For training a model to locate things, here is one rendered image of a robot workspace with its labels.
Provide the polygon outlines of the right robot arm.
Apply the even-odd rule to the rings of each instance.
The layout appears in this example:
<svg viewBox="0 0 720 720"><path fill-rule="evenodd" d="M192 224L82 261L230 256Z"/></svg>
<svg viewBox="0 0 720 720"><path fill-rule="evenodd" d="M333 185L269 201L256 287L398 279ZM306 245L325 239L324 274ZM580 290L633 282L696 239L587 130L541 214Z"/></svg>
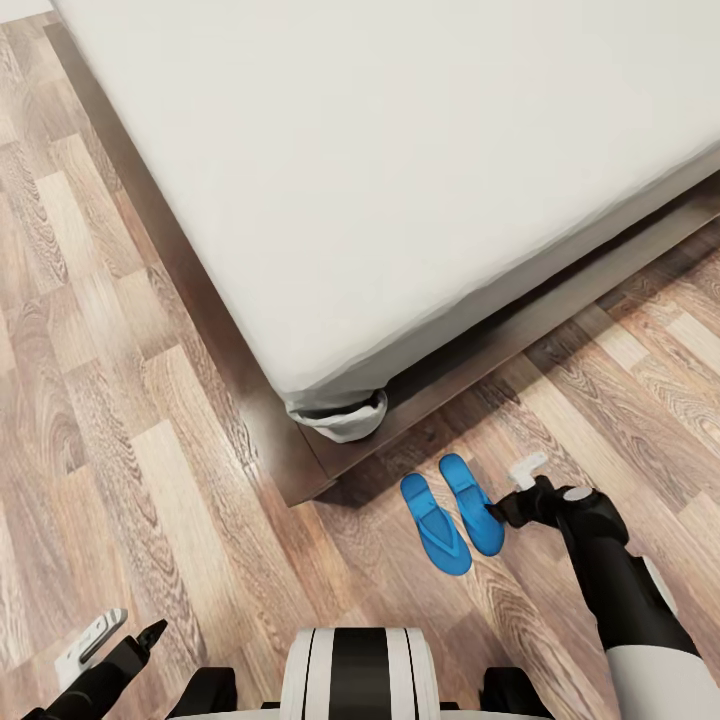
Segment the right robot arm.
<svg viewBox="0 0 720 720"><path fill-rule="evenodd" d="M629 534L608 495L591 486L555 490L531 473L541 450L507 469L515 491L483 505L499 523L530 520L561 530L579 588L605 649L622 720L720 720L720 686L679 623L653 562L625 549Z"/></svg>

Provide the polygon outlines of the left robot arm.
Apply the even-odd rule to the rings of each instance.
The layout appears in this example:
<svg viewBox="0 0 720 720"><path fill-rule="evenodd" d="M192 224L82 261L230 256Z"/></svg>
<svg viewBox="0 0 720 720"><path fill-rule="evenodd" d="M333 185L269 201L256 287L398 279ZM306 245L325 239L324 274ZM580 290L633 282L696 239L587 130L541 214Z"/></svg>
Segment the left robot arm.
<svg viewBox="0 0 720 720"><path fill-rule="evenodd" d="M168 626L163 619L136 640L124 638L104 660L92 658L128 618L129 610L122 607L101 615L57 659L62 696L48 708L34 708L24 720L102 720L148 664L150 650Z"/></svg>

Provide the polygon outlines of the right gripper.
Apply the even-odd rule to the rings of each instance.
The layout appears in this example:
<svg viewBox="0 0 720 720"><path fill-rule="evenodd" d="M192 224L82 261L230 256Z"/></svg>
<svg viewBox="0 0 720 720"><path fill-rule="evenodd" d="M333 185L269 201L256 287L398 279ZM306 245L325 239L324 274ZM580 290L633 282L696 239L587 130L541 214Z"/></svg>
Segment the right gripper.
<svg viewBox="0 0 720 720"><path fill-rule="evenodd" d="M544 518L541 518L540 512L538 512L540 494L544 490L555 490L555 488L547 476L538 475L535 478L534 487L518 493L513 491L499 500L496 505L486 504L483 506L499 523L508 521L509 525L515 529L519 529L530 520L550 526L548 522L544 522Z"/></svg>

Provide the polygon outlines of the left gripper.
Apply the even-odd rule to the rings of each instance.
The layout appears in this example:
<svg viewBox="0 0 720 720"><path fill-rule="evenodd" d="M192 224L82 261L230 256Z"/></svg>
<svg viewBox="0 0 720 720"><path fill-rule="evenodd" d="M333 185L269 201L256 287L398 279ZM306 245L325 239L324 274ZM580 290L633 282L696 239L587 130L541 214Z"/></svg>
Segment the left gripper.
<svg viewBox="0 0 720 720"><path fill-rule="evenodd" d="M146 628L134 640L124 638L101 663L81 677L64 694L76 692L90 704L91 720L102 720L114 707L126 686L136 678L151 657L151 649L168 626L163 619ZM63 696L62 695L62 696Z"/></svg>

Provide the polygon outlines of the sandal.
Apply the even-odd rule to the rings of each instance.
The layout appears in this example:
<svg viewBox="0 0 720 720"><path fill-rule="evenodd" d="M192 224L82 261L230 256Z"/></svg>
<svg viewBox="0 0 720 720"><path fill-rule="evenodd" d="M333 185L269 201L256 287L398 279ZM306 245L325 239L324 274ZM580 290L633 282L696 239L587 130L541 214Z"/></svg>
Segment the sandal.
<svg viewBox="0 0 720 720"><path fill-rule="evenodd" d="M472 557L468 545L452 517L435 501L426 479L420 473L411 473L400 488L431 561L451 575L469 572Z"/></svg>
<svg viewBox="0 0 720 720"><path fill-rule="evenodd" d="M477 551L492 557L502 549L505 530L483 505L493 504L480 488L464 459L456 453L443 456L440 472L457 500L458 508L470 540Z"/></svg>

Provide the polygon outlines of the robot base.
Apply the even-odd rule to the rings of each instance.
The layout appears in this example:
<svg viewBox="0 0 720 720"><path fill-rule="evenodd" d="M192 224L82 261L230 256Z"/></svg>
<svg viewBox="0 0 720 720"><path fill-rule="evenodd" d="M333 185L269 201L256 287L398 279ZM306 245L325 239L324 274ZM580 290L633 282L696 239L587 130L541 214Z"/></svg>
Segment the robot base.
<svg viewBox="0 0 720 720"><path fill-rule="evenodd" d="M555 720L520 667L489 667L483 696L485 711L441 702L441 720ZM201 667L165 720L279 720L280 703L235 711L236 697L232 667Z"/></svg>

